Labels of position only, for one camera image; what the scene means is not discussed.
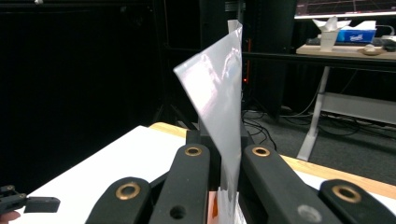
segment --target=table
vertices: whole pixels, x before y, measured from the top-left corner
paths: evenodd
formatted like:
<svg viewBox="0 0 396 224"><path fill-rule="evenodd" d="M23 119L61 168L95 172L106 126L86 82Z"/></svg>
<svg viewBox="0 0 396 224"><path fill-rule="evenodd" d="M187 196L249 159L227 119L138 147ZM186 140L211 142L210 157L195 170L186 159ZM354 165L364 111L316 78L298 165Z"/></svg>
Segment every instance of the table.
<svg viewBox="0 0 396 224"><path fill-rule="evenodd" d="M134 176L151 182L167 172L178 148L185 144L185 136L185 129L166 123L155 123L149 128L136 127L30 194L59 198L61 205L58 213L23 214L21 209L21 217L12 223L85 223L96 201L116 180ZM361 187L370 189L379 201L396 214L395 186L309 162L287 157L284 159L305 183L316 189L326 178L358 181Z"/></svg>
<svg viewBox="0 0 396 224"><path fill-rule="evenodd" d="M296 53L316 56L396 60L396 52L367 56L359 53L358 49L362 49L362 47L334 46L332 52L324 52L320 51L320 46L303 45L297 49ZM330 69L330 66L324 67L311 125L297 155L297 158L300 160L308 161L311 155L312 148L318 136L318 119L322 110L361 119L372 119L384 123L396 124L395 102L325 92Z"/></svg>

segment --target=paper cup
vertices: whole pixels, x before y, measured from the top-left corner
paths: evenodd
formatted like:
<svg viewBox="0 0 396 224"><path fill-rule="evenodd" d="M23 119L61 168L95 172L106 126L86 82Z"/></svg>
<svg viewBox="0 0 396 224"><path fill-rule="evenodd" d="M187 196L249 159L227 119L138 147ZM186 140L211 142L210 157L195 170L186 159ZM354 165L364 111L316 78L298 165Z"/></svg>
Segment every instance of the paper cup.
<svg viewBox="0 0 396 224"><path fill-rule="evenodd" d="M337 36L338 31L322 32L320 38L320 51L331 52Z"/></svg>

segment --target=table leg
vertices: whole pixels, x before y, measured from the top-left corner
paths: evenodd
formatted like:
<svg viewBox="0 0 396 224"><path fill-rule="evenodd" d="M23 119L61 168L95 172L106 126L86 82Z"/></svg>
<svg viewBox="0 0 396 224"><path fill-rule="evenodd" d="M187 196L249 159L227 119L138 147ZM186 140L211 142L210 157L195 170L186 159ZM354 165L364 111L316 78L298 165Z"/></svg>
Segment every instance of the table leg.
<svg viewBox="0 0 396 224"><path fill-rule="evenodd" d="M320 116L320 110L323 104L324 92L326 89L327 78L329 77L330 67L325 66L323 75L320 81L320 87L318 90L317 101L315 103L314 114L311 120L311 126L309 127L308 134L305 137L303 145L300 148L300 151L297 155L297 159L308 161L309 156L311 155L312 148L314 147L315 141L318 135L318 121Z"/></svg>

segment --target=black hole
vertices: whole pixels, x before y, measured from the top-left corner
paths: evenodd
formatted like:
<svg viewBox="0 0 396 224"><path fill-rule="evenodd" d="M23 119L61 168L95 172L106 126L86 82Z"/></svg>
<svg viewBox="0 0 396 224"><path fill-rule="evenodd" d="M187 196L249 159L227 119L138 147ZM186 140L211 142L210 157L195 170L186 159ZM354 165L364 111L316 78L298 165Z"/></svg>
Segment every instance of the black hole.
<svg viewBox="0 0 396 224"><path fill-rule="evenodd" d="M259 154L262 154L262 155L267 154L267 151L265 151L264 149L260 149L260 148L257 149L256 152L259 153Z"/></svg>
<svg viewBox="0 0 396 224"><path fill-rule="evenodd" d="M121 191L121 193L122 193L123 195L130 195L130 194L133 194L134 191L135 191L135 188L134 188L134 187L128 186L128 187L125 187L125 188Z"/></svg>
<svg viewBox="0 0 396 224"><path fill-rule="evenodd" d="M189 149L189 153L190 153L190 154L197 154L197 153L198 153L198 149L196 149L196 148L190 148L190 149Z"/></svg>
<svg viewBox="0 0 396 224"><path fill-rule="evenodd" d="M355 198L355 194L353 194L350 190L348 189L340 189L340 194L346 196L347 198Z"/></svg>
<svg viewBox="0 0 396 224"><path fill-rule="evenodd" d="M170 215L174 219L182 219L186 216L186 209L182 206L175 206L171 209Z"/></svg>

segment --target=computer mouse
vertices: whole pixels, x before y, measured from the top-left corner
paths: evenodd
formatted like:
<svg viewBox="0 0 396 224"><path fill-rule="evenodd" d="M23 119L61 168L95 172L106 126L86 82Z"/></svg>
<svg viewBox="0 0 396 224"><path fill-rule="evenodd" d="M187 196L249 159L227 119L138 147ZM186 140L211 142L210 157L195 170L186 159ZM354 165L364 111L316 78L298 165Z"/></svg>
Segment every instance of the computer mouse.
<svg viewBox="0 0 396 224"><path fill-rule="evenodd" d="M394 52L396 51L396 42L388 42L384 43L382 49L386 50L387 52Z"/></svg>

